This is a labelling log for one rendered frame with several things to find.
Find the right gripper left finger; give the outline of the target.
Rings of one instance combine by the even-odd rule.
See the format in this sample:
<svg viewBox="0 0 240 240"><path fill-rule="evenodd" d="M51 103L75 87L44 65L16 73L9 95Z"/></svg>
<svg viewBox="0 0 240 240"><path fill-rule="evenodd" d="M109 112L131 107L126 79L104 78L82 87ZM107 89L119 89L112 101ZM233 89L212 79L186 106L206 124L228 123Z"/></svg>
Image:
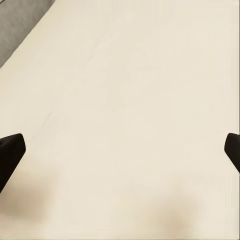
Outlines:
<svg viewBox="0 0 240 240"><path fill-rule="evenodd" d="M0 193L26 152L22 133L0 138Z"/></svg>

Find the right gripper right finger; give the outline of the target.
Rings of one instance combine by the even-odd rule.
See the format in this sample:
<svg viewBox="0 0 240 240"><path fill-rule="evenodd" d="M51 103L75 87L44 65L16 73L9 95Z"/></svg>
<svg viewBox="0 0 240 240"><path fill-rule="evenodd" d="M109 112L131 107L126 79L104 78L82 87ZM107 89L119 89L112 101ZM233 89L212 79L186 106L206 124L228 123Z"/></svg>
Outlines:
<svg viewBox="0 0 240 240"><path fill-rule="evenodd" d="M240 135L229 133L227 135L224 151L240 173Z"/></svg>

